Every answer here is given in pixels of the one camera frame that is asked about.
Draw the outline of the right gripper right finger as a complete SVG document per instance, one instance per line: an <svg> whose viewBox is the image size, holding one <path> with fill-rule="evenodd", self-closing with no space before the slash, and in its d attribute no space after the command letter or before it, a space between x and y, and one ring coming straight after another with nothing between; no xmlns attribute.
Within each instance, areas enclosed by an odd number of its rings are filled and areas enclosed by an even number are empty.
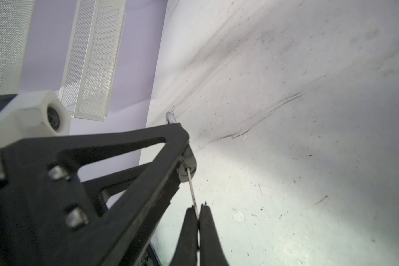
<svg viewBox="0 0 399 266"><path fill-rule="evenodd" d="M206 204L199 217L200 266L229 266L221 247L212 212Z"/></svg>

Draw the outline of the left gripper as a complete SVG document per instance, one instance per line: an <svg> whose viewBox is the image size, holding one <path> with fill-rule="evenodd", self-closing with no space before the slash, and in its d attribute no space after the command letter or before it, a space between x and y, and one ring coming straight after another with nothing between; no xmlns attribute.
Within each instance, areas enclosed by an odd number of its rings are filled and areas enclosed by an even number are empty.
<svg viewBox="0 0 399 266"><path fill-rule="evenodd" d="M53 146L0 149L0 263L53 265Z"/></svg>

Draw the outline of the black padlock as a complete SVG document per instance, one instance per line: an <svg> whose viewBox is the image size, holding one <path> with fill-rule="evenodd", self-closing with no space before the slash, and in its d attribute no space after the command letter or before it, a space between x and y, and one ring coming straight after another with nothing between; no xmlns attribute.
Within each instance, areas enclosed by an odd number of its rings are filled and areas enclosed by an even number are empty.
<svg viewBox="0 0 399 266"><path fill-rule="evenodd" d="M174 167L174 170L169 174L165 184L170 183L174 172L178 174L178 178L181 183L190 182L197 170L197 161L194 156L194 152L187 143L184 151L180 153L178 163Z"/></svg>

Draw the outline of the key with ring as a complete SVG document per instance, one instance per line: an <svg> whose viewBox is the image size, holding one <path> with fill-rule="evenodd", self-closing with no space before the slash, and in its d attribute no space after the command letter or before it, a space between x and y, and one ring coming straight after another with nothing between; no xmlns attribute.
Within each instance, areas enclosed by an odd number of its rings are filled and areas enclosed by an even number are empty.
<svg viewBox="0 0 399 266"><path fill-rule="evenodd" d="M194 193L194 187L193 187L193 184L192 184L191 169L189 167L186 168L186 172L187 172L187 176L188 176L188 184L189 184L189 187L190 187L190 193L191 193L191 198L192 198L192 206L194 208L196 220L198 221L200 219L200 217L199 217L200 213L198 211L197 202L196 202L195 193Z"/></svg>

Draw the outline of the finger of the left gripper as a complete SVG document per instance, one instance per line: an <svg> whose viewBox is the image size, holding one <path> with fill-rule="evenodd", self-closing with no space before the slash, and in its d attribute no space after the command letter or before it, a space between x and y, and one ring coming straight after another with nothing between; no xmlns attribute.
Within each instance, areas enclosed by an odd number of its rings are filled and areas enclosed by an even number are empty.
<svg viewBox="0 0 399 266"><path fill-rule="evenodd" d="M134 266L190 160L179 124L125 133L41 137L0 149L0 262ZM150 162L89 181L83 166L156 144Z"/></svg>
<svg viewBox="0 0 399 266"><path fill-rule="evenodd" d="M91 266L134 266L180 185L170 166L144 164L85 181L83 187L99 216L87 226L94 241Z"/></svg>

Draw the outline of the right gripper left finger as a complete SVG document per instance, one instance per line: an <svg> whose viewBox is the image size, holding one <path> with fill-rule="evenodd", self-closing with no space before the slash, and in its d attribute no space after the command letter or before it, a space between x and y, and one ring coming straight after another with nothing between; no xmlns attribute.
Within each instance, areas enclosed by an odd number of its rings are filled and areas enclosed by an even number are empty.
<svg viewBox="0 0 399 266"><path fill-rule="evenodd" d="M194 207L185 213L181 233L170 266L197 266L198 220Z"/></svg>

